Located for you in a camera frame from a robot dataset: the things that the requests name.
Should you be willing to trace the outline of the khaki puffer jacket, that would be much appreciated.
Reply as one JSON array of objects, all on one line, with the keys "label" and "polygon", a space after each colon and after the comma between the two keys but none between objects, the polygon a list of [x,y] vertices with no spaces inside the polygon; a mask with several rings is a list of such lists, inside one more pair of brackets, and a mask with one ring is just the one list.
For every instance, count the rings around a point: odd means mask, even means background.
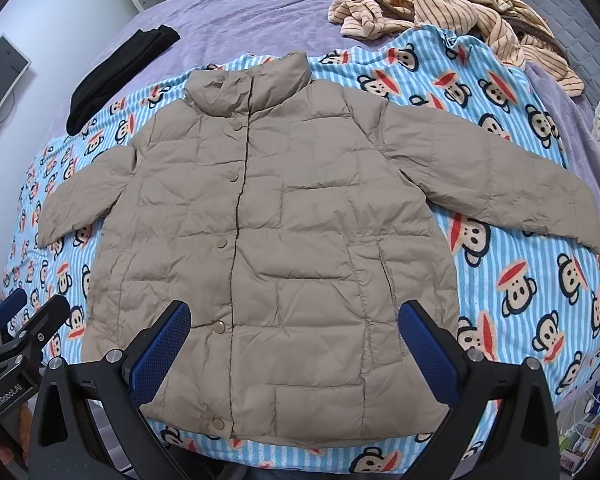
[{"label": "khaki puffer jacket", "polygon": [[195,434],[346,445],[430,432],[445,407],[400,305],[460,318],[433,206],[600,248],[588,186],[443,110],[314,79],[306,55],[197,70],[181,98],[44,200],[38,244],[102,220],[84,360],[192,311],[145,408]]}]

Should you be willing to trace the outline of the black folded garment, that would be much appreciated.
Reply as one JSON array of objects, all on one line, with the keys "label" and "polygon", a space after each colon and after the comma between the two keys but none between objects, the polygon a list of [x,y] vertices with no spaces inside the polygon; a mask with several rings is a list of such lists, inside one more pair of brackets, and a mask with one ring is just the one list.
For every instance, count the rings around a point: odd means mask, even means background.
[{"label": "black folded garment", "polygon": [[73,91],[66,122],[68,136],[78,134],[112,96],[180,39],[180,34],[166,25],[134,32]]}]

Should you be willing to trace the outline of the purple bed cover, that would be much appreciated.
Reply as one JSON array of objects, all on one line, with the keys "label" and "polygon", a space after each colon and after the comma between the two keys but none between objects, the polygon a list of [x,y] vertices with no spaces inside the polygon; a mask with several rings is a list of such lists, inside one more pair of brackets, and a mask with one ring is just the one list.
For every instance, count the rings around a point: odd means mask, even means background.
[{"label": "purple bed cover", "polygon": [[[121,90],[127,96],[160,79],[178,76],[207,63],[224,63],[245,53],[286,54],[300,50],[310,55],[353,47],[329,23],[332,0],[166,0],[137,14],[99,54],[79,71],[85,77],[95,66],[139,29],[168,25],[181,36]],[[538,64],[524,69],[544,104],[558,115],[558,126],[570,165],[592,188],[600,205],[600,144],[593,132],[597,102],[570,98]]]}]

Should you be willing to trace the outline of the beige striped fleece garment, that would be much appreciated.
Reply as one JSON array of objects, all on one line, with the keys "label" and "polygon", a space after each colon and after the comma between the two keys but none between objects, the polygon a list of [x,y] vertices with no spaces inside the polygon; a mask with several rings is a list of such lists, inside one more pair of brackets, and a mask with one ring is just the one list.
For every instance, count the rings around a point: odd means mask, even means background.
[{"label": "beige striped fleece garment", "polygon": [[474,34],[505,65],[535,62],[568,96],[582,96],[584,82],[570,67],[547,22],[521,0],[332,0],[327,19],[345,37],[372,41],[423,24],[457,35]]}]

